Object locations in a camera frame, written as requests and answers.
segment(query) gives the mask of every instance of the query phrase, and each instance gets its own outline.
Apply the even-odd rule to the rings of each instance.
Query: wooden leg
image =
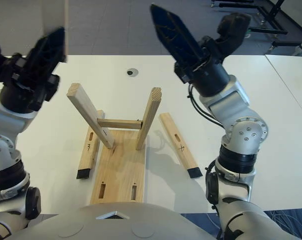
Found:
[[[80,114],[89,124],[89,126],[94,130],[94,132],[104,143],[104,145],[108,149],[111,149],[113,147],[114,138],[108,128],[102,128],[97,123],[97,111],[81,84],[72,83],[67,92],[67,97],[76,107],[76,109],[80,112]]]
[[[180,163],[187,170],[190,175],[190,178],[194,179],[203,176],[182,135],[177,129],[171,115],[169,113],[161,113],[160,119],[167,132],[167,135],[169,136],[174,146],[175,152],[179,157]]]
[[[105,114],[102,110],[97,111],[100,118],[104,118]],[[83,146],[82,156],[77,170],[76,179],[87,179],[90,175],[90,170],[94,166],[96,154],[99,151],[100,139],[89,126]]]
[[[157,108],[160,105],[161,98],[162,98],[161,88],[160,87],[152,88],[149,101],[147,102],[147,106],[143,117],[142,129],[139,131],[137,137],[136,150],[142,149],[147,133],[150,130],[152,121],[156,114]]]

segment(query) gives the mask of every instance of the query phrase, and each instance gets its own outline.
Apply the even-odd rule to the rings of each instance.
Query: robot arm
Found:
[[[64,28],[42,37],[27,57],[0,52],[0,237],[27,226],[40,211],[40,192],[30,187],[17,135],[37,115],[44,101],[55,94],[59,76],[52,72],[63,57]]]
[[[206,173],[206,197],[220,217],[224,239],[298,239],[249,202],[254,163],[268,127],[249,108],[244,89],[222,63],[242,44],[250,16],[224,16],[220,37],[205,36],[197,43],[177,15],[156,5],[151,12],[159,40],[177,61],[175,73],[199,92],[200,102],[210,112],[202,113],[225,129],[220,154]]]

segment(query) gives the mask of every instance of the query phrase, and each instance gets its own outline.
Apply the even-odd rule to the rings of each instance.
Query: wooden plank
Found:
[[[113,149],[103,147],[91,204],[143,201],[145,144],[135,149],[138,131],[111,130]]]
[[[139,131],[139,135],[136,142],[136,149],[140,150],[143,146],[143,143],[146,139],[147,133],[150,130],[152,121],[155,117],[157,108],[160,105],[162,98],[162,92],[160,87],[154,87],[151,90],[149,100],[147,102],[147,106],[145,109],[145,113],[143,116],[143,125],[142,129]]]
[[[115,129],[141,129],[143,121],[121,120],[121,119],[97,119],[97,122],[104,128]]]
[[[174,146],[175,152],[178,155],[180,163],[187,170],[190,177],[193,179],[203,176],[182,135],[177,129],[171,115],[168,112],[162,113],[160,114],[160,119]]]
[[[103,128],[97,123],[97,111],[81,84],[72,83],[66,95],[104,145],[111,149],[114,138],[108,128]]]
[[[99,118],[104,118],[103,110],[98,110]],[[77,170],[76,179],[87,179],[90,175],[90,170],[94,167],[96,154],[100,148],[100,139],[89,126],[83,146],[80,164]]]
[[[68,55],[68,0],[41,0],[43,34],[46,35],[58,27],[64,27],[64,62]]]

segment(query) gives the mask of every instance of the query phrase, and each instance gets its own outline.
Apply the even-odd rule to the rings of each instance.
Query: black rubber foot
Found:
[[[187,169],[187,172],[189,173],[190,178],[192,178],[192,179],[196,179],[196,178],[203,176],[199,167]]]
[[[81,169],[77,171],[76,179],[88,179],[90,176],[90,170],[91,169]]]

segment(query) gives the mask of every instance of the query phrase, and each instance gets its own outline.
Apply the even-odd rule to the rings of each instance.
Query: white tabletop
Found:
[[[302,56],[267,55],[266,57],[302,108]]]
[[[223,130],[199,116],[186,98],[187,86],[173,73],[170,56],[69,56],[56,74],[58,92],[45,102],[18,139],[31,185],[40,188],[42,213],[59,214],[89,204],[95,172],[75,179],[87,123],[65,96],[81,83],[107,118],[142,119],[152,87],[162,88],[158,113],[170,112],[202,173],[219,153]],[[233,55],[224,64],[236,75],[251,106],[269,125],[258,155],[252,202],[264,210],[302,208],[302,109],[264,56]],[[126,70],[137,68],[137,77]],[[147,203],[179,213],[205,213],[205,179],[190,179],[179,164],[155,117],[148,136],[145,197]]]

